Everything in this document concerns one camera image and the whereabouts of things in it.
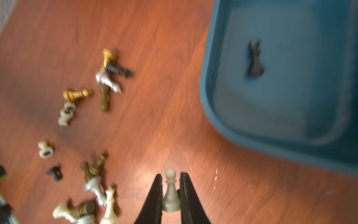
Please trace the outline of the small white pawn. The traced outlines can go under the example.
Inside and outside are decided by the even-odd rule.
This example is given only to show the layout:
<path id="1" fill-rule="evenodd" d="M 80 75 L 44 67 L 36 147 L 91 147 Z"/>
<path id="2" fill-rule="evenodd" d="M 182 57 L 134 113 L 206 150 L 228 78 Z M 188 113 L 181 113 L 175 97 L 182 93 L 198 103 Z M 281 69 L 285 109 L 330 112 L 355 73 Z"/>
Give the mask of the small white pawn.
<path id="1" fill-rule="evenodd" d="M 165 212 L 177 212 L 180 210 L 180 198 L 176 190 L 176 172 L 173 169 L 166 171 L 167 192 L 162 201 L 162 210 Z"/>

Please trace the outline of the teal plastic storage bin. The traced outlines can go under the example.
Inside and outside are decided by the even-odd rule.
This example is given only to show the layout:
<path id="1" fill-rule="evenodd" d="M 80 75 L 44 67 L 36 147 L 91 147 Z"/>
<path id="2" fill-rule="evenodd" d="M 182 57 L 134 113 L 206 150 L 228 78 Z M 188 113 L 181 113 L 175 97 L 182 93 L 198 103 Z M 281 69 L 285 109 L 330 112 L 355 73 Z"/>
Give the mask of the teal plastic storage bin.
<path id="1" fill-rule="evenodd" d="M 253 39 L 259 77 L 247 73 Z M 356 176 L 357 1 L 215 1 L 199 93 L 228 141 Z"/>

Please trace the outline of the silver base piece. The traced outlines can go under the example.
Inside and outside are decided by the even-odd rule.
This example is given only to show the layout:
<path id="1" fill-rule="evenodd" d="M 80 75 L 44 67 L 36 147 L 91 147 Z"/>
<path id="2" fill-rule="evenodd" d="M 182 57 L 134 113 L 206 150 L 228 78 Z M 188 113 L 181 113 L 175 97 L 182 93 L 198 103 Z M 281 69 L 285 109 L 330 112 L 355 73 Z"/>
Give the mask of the silver base piece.
<path id="1" fill-rule="evenodd" d="M 76 221 L 76 224 L 95 224 L 96 216 L 94 214 L 85 215 L 79 217 Z"/>

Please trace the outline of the silver bishop piece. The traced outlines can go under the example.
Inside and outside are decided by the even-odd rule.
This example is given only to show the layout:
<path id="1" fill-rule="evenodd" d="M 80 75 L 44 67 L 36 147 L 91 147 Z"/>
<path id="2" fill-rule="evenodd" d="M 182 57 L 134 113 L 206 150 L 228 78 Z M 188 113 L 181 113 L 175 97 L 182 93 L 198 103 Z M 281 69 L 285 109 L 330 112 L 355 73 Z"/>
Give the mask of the silver bishop piece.
<path id="1" fill-rule="evenodd" d="M 97 197 L 97 202 L 100 206 L 106 207 L 106 194 L 102 190 L 101 186 L 102 178 L 101 176 L 96 175 L 90 179 L 85 185 L 84 190 L 86 192 L 92 192 Z"/>

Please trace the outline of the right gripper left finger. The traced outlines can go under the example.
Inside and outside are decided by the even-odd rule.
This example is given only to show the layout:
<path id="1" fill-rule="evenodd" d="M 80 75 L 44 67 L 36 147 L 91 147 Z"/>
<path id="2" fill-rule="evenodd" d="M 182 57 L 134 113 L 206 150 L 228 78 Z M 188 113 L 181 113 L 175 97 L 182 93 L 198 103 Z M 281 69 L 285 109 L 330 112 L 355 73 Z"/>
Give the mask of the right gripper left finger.
<path id="1" fill-rule="evenodd" d="M 155 176 L 145 203 L 134 224 L 161 224 L 163 200 L 162 180 L 161 174 Z"/>

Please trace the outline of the bronze rook piece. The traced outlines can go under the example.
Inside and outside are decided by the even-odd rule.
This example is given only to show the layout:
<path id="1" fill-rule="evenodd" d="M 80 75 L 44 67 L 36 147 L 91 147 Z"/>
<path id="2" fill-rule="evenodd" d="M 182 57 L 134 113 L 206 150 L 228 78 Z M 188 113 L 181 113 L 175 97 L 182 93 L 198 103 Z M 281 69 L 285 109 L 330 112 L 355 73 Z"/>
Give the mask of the bronze rook piece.
<path id="1" fill-rule="evenodd" d="M 86 201 L 80 204 L 79 206 L 71 209 L 70 215 L 73 218 L 78 219 L 86 215 L 95 214 L 95 211 L 96 211 L 96 203 L 94 201 Z"/>

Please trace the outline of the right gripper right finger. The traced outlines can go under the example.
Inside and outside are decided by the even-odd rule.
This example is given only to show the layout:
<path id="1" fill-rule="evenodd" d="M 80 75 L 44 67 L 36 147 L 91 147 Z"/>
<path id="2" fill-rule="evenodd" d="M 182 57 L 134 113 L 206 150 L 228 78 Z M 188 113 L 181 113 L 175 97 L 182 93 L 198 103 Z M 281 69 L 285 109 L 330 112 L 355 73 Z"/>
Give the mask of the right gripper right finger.
<path id="1" fill-rule="evenodd" d="M 181 223 L 211 224 L 195 191 L 188 173 L 180 173 Z"/>

